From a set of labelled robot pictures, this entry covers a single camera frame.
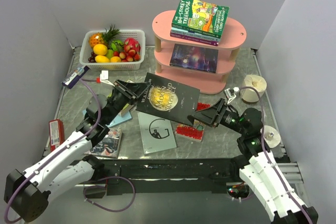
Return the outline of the black Moon and Sixpence book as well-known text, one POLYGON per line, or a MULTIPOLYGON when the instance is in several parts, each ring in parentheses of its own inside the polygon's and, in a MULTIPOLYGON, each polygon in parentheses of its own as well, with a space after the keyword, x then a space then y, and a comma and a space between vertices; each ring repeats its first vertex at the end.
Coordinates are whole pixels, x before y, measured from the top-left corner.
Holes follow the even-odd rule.
POLYGON ((137 111, 176 123, 193 125, 194 119, 191 115, 197 109, 199 89, 149 72, 145 81, 150 86, 137 102, 137 111))

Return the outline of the dark purple book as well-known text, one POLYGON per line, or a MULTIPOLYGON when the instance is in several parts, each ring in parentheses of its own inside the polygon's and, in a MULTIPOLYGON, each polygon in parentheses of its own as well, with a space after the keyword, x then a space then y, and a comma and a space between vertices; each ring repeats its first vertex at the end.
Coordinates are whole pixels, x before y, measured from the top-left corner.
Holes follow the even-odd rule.
POLYGON ((217 70, 218 50, 175 44, 170 66, 209 73, 217 70))

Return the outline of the light blue 143-storey treehouse book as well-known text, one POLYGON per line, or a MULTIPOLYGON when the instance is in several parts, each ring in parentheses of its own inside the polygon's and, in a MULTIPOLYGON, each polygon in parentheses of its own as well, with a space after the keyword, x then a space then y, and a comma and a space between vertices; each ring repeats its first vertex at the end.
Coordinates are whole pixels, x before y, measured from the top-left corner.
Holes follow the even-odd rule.
POLYGON ((220 42, 220 38, 212 37, 209 35, 203 35, 200 33, 196 33, 194 31, 187 31, 179 28, 171 28, 170 33, 174 35, 181 35, 182 37, 190 37, 190 38, 195 38, 195 39, 202 39, 202 40, 209 40, 209 41, 215 41, 215 42, 220 42))

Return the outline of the purple 117-storey treehouse book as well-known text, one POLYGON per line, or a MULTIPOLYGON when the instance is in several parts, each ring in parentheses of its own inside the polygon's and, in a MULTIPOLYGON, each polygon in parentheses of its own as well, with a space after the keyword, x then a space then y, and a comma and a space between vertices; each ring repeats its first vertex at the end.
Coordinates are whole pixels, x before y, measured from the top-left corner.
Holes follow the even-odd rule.
POLYGON ((206 45, 212 45, 212 46, 218 46, 219 42, 218 41, 212 41, 212 40, 206 40, 206 39, 200 39, 200 38, 195 38, 191 37, 188 35, 181 35, 181 34, 176 34, 176 33, 170 33, 171 37, 179 38, 179 39, 184 39, 184 40, 189 40, 193 42, 198 42, 201 44, 206 44, 206 45))

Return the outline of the green 104-storey treehouse book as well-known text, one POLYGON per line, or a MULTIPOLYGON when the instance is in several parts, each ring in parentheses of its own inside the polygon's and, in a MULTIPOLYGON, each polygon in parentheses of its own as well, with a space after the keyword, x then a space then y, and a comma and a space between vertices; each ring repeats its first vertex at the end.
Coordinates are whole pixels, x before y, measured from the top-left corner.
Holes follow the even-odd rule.
POLYGON ((229 7, 200 0, 180 0, 172 27, 213 38, 221 38, 229 7))

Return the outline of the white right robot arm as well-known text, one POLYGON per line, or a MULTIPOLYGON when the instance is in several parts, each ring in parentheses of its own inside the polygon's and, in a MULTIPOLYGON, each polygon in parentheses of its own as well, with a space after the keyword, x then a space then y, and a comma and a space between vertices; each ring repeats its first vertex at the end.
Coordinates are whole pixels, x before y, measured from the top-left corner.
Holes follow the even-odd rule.
POLYGON ((265 143, 261 111, 247 108, 239 115, 233 106, 220 99, 188 118, 211 127, 222 125, 241 134, 237 139, 241 154, 231 160, 230 177, 248 185, 271 223, 317 223, 317 211, 296 194, 265 143))

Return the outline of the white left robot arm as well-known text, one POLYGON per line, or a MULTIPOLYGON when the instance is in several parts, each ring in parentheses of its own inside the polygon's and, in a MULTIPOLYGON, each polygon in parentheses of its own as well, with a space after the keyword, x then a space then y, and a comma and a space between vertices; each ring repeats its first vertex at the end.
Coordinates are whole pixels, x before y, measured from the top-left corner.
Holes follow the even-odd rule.
POLYGON ((150 87, 150 82, 112 83, 112 95, 93 94, 86 108, 84 119, 72 134, 54 151, 35 165, 20 172, 17 169, 7 175, 4 201, 19 219, 31 222, 37 219, 59 195, 82 182, 98 183, 104 176, 104 165, 94 156, 84 156, 108 134, 108 124, 126 104, 136 104, 150 87))

